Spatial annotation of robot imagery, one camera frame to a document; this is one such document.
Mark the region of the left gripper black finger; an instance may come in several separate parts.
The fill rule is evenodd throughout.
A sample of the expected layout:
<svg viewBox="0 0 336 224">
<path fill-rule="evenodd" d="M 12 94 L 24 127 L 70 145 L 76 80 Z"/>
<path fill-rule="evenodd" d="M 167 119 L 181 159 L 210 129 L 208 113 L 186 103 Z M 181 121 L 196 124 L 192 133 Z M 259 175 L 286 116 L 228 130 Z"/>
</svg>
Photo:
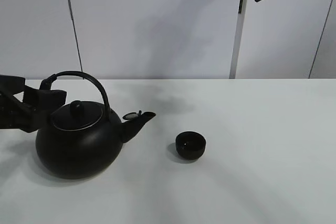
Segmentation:
<svg viewBox="0 0 336 224">
<path fill-rule="evenodd" d="M 25 78 L 1 75 L 1 97 L 9 93 L 15 95 L 25 90 Z"/>
<path fill-rule="evenodd" d="M 36 109 L 58 109 L 65 104 L 66 96 L 64 90 L 40 90 L 25 86 L 23 103 Z"/>
</svg>

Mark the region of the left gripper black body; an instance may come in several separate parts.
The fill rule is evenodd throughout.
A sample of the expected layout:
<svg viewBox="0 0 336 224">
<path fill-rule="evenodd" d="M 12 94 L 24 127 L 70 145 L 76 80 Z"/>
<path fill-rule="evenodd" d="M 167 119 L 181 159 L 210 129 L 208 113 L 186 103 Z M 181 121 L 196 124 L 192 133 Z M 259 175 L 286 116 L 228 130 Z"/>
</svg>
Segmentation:
<svg viewBox="0 0 336 224">
<path fill-rule="evenodd" d="M 31 133 L 46 126 L 51 112 L 37 110 L 1 87 L 1 129 L 18 129 Z"/>
</svg>

